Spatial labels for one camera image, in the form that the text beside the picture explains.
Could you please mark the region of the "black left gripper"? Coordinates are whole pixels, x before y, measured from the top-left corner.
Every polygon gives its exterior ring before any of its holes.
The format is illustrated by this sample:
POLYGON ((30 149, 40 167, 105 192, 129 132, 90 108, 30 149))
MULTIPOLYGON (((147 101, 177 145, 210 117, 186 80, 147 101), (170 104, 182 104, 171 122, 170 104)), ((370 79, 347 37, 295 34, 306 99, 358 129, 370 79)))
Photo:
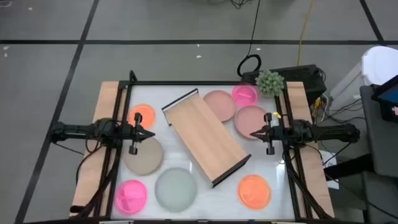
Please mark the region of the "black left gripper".
POLYGON ((129 139, 132 141, 132 144, 129 146, 129 153, 132 155, 136 155, 138 152, 137 143, 138 143, 138 133, 139 135, 139 142, 142 142, 148 138, 152 138, 155 136, 155 133, 143 129, 141 126, 142 115, 140 113, 134 114, 133 122, 134 124, 131 125, 127 121, 123 121, 121 123, 121 139, 129 139))

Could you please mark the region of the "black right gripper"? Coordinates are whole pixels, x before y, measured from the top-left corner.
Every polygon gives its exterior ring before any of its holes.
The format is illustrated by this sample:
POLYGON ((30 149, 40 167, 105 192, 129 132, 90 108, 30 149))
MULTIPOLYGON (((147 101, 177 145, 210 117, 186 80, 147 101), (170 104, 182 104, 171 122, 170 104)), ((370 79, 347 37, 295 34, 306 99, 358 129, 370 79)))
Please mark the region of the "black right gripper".
POLYGON ((266 121, 265 127, 260 130, 250 133, 249 139, 260 140, 262 142, 268 143, 268 148, 266 149, 267 155, 274 155, 275 149, 273 146, 273 140, 282 141, 284 139, 284 127, 281 125, 271 126, 272 114, 266 113, 264 115, 266 121))

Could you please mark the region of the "small pink translucent plate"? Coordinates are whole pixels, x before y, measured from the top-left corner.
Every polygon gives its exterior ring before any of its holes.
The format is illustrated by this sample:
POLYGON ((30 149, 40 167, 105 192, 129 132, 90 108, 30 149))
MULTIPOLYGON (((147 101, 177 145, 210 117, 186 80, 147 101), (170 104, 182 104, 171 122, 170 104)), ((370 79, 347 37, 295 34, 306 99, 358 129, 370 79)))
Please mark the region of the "small pink translucent plate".
POLYGON ((238 85, 232 90, 232 97, 239 107, 255 105, 259 99, 256 87, 252 85, 238 85))

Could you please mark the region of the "large orange translucent plate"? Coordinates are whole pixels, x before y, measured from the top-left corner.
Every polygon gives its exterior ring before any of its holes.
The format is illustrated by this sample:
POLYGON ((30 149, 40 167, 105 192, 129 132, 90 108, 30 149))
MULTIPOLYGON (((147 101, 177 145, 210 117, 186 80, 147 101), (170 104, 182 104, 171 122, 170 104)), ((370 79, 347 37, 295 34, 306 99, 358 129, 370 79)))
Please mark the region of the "large orange translucent plate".
POLYGON ((238 184, 238 199, 251 210, 266 208, 272 198, 272 190, 260 175, 246 175, 238 184))

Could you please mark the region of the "large grey-green plate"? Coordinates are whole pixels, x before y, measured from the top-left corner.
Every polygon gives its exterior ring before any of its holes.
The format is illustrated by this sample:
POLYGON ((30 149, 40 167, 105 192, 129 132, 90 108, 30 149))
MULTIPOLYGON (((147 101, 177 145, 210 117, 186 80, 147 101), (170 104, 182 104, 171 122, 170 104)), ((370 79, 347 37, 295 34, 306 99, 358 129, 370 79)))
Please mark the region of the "large grey-green plate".
POLYGON ((161 173, 155 183, 158 203, 170 212, 188 208, 197 196, 197 182, 189 171, 173 167, 161 173))

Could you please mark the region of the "large pink divided plate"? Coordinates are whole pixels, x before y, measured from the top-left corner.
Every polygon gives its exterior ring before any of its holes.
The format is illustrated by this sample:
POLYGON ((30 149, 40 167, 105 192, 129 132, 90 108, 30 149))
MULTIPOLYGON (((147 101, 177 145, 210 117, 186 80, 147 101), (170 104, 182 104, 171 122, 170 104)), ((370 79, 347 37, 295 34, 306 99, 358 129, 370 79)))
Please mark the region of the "large pink divided plate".
POLYGON ((139 180, 127 180, 116 189, 114 205, 123 215, 138 214, 146 202, 147 188, 139 180))

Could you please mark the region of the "small orange translucent plate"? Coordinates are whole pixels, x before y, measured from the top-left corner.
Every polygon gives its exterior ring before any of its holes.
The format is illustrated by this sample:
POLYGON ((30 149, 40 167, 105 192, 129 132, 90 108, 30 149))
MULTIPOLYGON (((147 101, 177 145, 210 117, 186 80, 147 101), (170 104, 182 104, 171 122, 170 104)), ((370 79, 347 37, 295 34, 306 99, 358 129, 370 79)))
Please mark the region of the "small orange translucent plate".
POLYGON ((128 115, 128 123, 135 125, 134 116, 136 113, 142 115, 142 121, 140 125, 144 129, 150 129, 155 123, 155 109, 148 104, 138 104, 132 107, 128 115))

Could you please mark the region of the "large beige plate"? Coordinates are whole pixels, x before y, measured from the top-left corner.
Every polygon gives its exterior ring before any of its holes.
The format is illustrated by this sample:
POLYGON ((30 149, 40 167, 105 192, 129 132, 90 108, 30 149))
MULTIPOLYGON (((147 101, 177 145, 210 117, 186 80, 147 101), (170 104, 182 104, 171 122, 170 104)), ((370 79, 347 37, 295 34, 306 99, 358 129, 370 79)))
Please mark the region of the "large beige plate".
POLYGON ((137 154, 130 154, 131 141, 123 147, 123 161, 126 167, 137 175, 149 175, 159 168, 164 158, 164 149, 156 138, 152 137, 137 143, 137 154))

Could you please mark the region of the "green potted plant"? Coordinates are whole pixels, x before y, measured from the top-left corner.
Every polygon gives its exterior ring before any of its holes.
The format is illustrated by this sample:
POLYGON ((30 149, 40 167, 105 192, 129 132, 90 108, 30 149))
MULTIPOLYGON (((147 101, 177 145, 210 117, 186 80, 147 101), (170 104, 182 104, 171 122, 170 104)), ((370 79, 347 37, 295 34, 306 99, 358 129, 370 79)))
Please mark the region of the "green potted plant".
POLYGON ((279 96, 283 92, 285 80, 278 72, 261 71, 255 81, 262 96, 279 96))

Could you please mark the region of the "black computer box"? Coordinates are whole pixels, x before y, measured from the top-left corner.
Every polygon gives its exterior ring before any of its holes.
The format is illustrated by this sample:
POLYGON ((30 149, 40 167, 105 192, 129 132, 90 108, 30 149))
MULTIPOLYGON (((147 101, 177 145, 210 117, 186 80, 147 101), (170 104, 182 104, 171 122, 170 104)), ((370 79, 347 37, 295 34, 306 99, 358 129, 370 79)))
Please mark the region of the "black computer box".
MULTIPOLYGON (((253 71, 241 73, 241 66, 237 68, 237 74, 243 83, 256 85, 255 79, 259 76, 260 70, 255 68, 253 71)), ((302 82, 305 89, 308 105, 312 105, 315 100, 326 92, 324 71, 316 65, 302 65, 298 67, 285 67, 271 69, 270 72, 277 72, 284 77, 286 82, 302 82)))

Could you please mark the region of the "grey cabinet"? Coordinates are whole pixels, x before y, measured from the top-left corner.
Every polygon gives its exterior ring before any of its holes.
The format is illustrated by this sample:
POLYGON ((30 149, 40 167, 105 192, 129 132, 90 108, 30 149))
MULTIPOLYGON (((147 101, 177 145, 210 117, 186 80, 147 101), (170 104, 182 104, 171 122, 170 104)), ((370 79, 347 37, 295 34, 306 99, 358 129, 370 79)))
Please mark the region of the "grey cabinet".
POLYGON ((371 86, 361 86, 359 90, 374 170, 379 175, 398 178, 398 123, 383 120, 379 103, 371 99, 371 86))

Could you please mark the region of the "black device with blue screen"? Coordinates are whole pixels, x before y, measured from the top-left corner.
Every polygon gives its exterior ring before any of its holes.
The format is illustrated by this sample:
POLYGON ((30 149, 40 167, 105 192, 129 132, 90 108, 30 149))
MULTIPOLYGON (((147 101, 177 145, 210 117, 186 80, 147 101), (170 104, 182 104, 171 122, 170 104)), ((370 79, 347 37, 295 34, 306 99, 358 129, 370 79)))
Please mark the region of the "black device with blue screen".
POLYGON ((382 85, 373 85, 372 100, 379 103, 382 119, 398 123, 398 75, 382 85))

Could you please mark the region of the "white plastic bin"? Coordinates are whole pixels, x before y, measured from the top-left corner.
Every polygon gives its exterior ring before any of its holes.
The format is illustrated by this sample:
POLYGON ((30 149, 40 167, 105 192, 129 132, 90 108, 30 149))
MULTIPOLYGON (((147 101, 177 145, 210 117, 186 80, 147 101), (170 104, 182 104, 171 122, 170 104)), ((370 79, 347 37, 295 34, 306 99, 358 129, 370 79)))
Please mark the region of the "white plastic bin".
POLYGON ((398 75, 398 49, 376 46, 368 49, 360 61, 330 90, 330 110, 360 99, 361 86, 382 85, 398 75))

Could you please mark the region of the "wooden shelf with black frame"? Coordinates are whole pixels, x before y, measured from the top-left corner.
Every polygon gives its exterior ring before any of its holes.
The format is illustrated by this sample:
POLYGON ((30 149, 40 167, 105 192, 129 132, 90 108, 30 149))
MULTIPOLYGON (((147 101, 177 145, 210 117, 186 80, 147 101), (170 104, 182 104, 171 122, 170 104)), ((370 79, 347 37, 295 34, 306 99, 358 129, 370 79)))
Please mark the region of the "wooden shelf with black frame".
POLYGON ((251 158, 212 112, 197 88, 162 107, 214 188, 251 158))

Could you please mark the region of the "black metal table frame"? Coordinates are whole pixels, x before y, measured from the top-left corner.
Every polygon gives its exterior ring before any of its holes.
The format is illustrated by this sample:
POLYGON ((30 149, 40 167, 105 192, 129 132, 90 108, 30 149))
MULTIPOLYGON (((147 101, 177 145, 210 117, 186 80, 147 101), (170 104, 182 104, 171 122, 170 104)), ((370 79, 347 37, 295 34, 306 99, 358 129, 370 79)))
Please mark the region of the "black metal table frame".
MULTIPOLYGON (((103 82, 99 89, 98 98, 96 101, 96 108, 94 119, 109 117, 117 114, 119 117, 123 115, 126 107, 126 93, 128 82, 125 80, 116 82, 103 82)), ((133 88, 138 89, 139 86, 144 87, 183 87, 196 86, 201 88, 203 86, 216 87, 237 85, 237 81, 136 81, 133 88)), ((300 82, 289 82, 287 84, 289 89, 289 98, 291 100, 292 115, 295 118, 308 119, 309 110, 307 108, 307 100, 303 84, 300 82)), ((299 160, 294 160, 294 165, 300 167, 299 176, 306 182, 308 191, 313 195, 318 205, 324 209, 330 216, 334 215, 333 207, 331 205, 330 195, 326 186, 325 176, 323 174, 320 155, 316 152, 317 147, 314 143, 309 144, 305 148, 298 151, 299 160)), ((81 167, 81 182, 78 183, 72 203, 71 210, 75 211, 78 207, 86 205, 97 191, 105 173, 109 172, 114 158, 116 157, 116 150, 114 149, 100 149, 94 155, 90 156, 81 167)), ((308 199, 301 193, 301 190, 294 184, 292 178, 287 174, 282 166, 277 166, 281 170, 282 178, 279 180, 281 186, 274 186, 273 191, 285 190, 288 198, 292 199, 293 205, 290 212, 293 213, 294 218, 300 221, 314 221, 318 222, 319 218, 314 209, 310 207, 308 199)), ((98 203, 99 211, 96 212, 97 217, 110 217, 112 209, 112 189, 116 186, 116 180, 112 180, 109 186, 104 190, 101 200, 98 203)), ((255 220, 255 216, 250 214, 248 218, 235 218, 232 213, 227 217, 222 218, 221 212, 225 211, 226 207, 212 209, 210 214, 196 212, 191 217, 184 217, 180 215, 175 217, 171 215, 166 217, 162 215, 156 218, 155 221, 172 222, 172 223, 223 223, 223 222, 249 222, 255 220)))

